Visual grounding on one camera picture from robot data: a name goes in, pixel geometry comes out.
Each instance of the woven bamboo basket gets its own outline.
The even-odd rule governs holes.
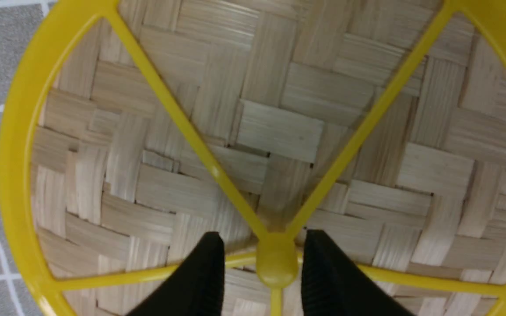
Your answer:
[[[119,12],[270,231],[286,228],[423,34],[440,0],[123,0]],[[257,239],[100,20],[36,128],[36,235],[56,278],[181,262],[203,233]],[[305,229],[359,264],[506,284],[506,70],[455,14]],[[69,291],[124,315],[161,281]],[[378,282],[418,316],[483,316],[496,296]],[[227,269],[225,316],[268,315],[255,266]],[[300,281],[283,315],[302,315]]]

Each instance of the black tip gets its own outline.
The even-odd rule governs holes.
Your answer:
[[[322,230],[308,230],[302,269],[305,316],[412,316]]]
[[[220,316],[224,242],[207,232],[179,268],[128,316]]]

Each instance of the plastic rim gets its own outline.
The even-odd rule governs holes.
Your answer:
[[[150,86],[164,104],[185,138],[197,152],[223,191],[248,222],[259,239],[266,238],[267,230],[255,216],[241,194],[231,183],[216,159],[202,142],[199,134],[178,107],[173,96],[151,62],[133,38],[116,11],[118,0],[62,0],[56,4],[48,18],[42,22],[28,46],[12,82],[0,130],[0,206],[4,229],[9,240],[16,266],[41,310],[47,316],[74,316],[63,291],[80,288],[112,286],[160,280],[167,278],[176,266],[144,270],[125,274],[94,276],[72,280],[55,279],[42,255],[30,209],[30,155],[40,110],[48,90],[65,58],[87,30],[99,19],[106,18],[121,38],[128,52]],[[444,6],[428,27],[398,74],[393,78],[371,113],[355,132],[330,170],[291,222],[283,238],[294,238],[315,207],[339,177],[358,148],[370,134],[378,120],[408,80],[434,40],[456,11],[463,12],[494,47],[506,66],[506,0],[445,0]],[[226,266],[244,266],[255,263],[256,254],[229,256]],[[474,284],[457,280],[444,280],[427,276],[392,272],[360,266],[375,280],[436,290],[471,292],[498,296],[499,300],[488,315],[506,316],[506,285]],[[271,290],[271,314],[281,315],[280,288]]]

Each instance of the yellow ring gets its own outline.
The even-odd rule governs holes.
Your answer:
[[[4,228],[18,270],[23,275],[26,285],[36,302],[47,316],[74,316],[75,314],[61,294],[61,291],[65,290],[63,286],[67,285],[68,281],[59,281],[52,277],[42,256],[32,223],[29,165],[36,121],[48,90],[66,56],[72,51],[83,34],[99,18],[107,18],[117,32],[124,32],[124,36],[119,34],[124,44],[131,53],[138,53],[139,46],[135,41],[126,42],[127,34],[125,33],[128,29],[116,12],[117,2],[118,0],[92,0],[89,2],[85,0],[61,0],[56,4],[48,18],[41,24],[40,29],[35,34],[23,56],[11,85],[2,118],[0,130],[0,205]],[[468,16],[488,42],[492,44],[506,66],[506,0],[445,0],[443,11],[449,14],[461,11]],[[449,18],[449,15],[440,16],[437,19],[444,20],[447,17]],[[430,28],[430,33],[438,34],[440,28],[443,26],[439,24],[439,26]],[[414,63],[414,59],[418,55],[412,54],[412,57],[407,60],[406,65]],[[153,67],[142,67],[142,65],[146,65],[146,62],[148,62],[144,54],[133,56],[133,58],[146,78],[149,79],[149,76],[156,75]],[[161,80],[159,82],[150,82],[150,84],[163,104],[165,104],[164,100],[169,101],[170,94],[168,90],[162,89],[164,85]],[[394,97],[396,94],[395,87],[391,88],[389,86],[388,89],[392,89],[393,96],[390,97]],[[385,111],[389,102],[384,100],[383,103],[384,108],[382,110]],[[177,104],[173,103],[170,107],[166,104],[166,108],[171,116],[173,116],[177,126],[181,128],[185,137],[192,143],[193,148],[201,156],[207,168],[211,172],[221,172],[221,177],[217,177],[217,182],[232,202],[236,204],[238,210],[251,225],[255,234],[262,238],[266,233],[265,227],[258,222],[255,216],[251,216],[252,212],[249,206],[247,206],[247,203],[242,198],[239,198],[241,195],[235,190],[235,186],[227,179],[227,176],[225,176],[225,173],[221,170],[219,164],[211,156],[200,138],[193,135],[193,127],[190,126],[190,129],[188,129],[188,120],[186,118],[184,120],[177,120]],[[380,113],[378,112],[375,116],[369,115],[368,118],[371,121],[368,123],[368,128],[372,130],[375,122],[380,118]],[[360,142],[361,144],[364,138],[363,131],[356,142]],[[335,181],[342,170],[341,167],[348,163],[349,155],[352,154],[349,152],[353,148],[356,150],[358,146],[357,144],[350,144],[350,149],[345,149],[345,154],[340,156],[339,160],[334,164],[336,166],[325,176],[327,182],[325,181],[323,186],[320,186],[321,189],[316,190],[315,194],[312,194],[310,199],[313,199],[313,201],[311,204],[321,200],[325,196],[329,189],[327,188],[329,182]],[[293,222],[288,231],[290,236],[295,234],[299,224],[302,224],[309,217],[309,214],[311,214],[311,204],[305,206],[301,212],[301,216]],[[247,254],[241,257],[228,258],[227,265],[233,266],[243,264],[244,262],[252,262],[250,256],[250,254]],[[506,285],[470,284],[419,276],[407,276],[402,273],[372,267],[362,268],[365,273],[377,280],[397,281],[401,284],[450,291],[460,290],[479,294],[498,294],[500,299],[494,305],[489,315],[506,316]],[[106,282],[102,282],[100,278],[102,276],[94,278],[93,280],[100,280],[94,284],[88,283],[90,279],[79,280],[78,286],[106,285]],[[120,279],[123,281],[128,280],[128,278],[121,276],[115,282],[118,282]],[[149,276],[135,274],[135,277],[130,278],[130,280],[141,282],[149,280]],[[276,293],[273,296],[275,298],[280,297]]]

